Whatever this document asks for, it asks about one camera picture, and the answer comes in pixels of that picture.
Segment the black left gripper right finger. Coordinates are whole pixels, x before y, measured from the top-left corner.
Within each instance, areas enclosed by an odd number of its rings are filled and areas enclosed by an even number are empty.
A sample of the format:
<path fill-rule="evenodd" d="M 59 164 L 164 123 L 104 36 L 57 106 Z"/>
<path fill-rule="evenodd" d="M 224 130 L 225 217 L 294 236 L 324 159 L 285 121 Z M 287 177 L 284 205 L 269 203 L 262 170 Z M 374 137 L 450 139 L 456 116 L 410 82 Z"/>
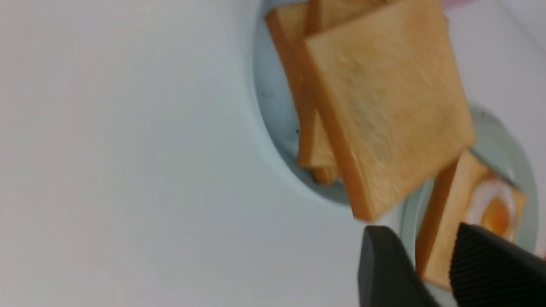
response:
<path fill-rule="evenodd" d="M 449 280 L 460 307 L 546 304 L 545 261 L 477 225 L 459 225 Z"/>

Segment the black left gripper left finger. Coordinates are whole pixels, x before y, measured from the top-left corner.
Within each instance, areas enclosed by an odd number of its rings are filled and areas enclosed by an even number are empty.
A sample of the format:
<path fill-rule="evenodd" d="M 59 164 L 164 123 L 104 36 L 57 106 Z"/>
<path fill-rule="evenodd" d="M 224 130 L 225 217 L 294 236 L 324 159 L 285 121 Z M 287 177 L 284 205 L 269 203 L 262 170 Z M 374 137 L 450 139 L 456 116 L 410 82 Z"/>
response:
<path fill-rule="evenodd" d="M 400 238 L 388 226 L 366 226 L 357 270 L 361 307 L 438 307 Z"/>

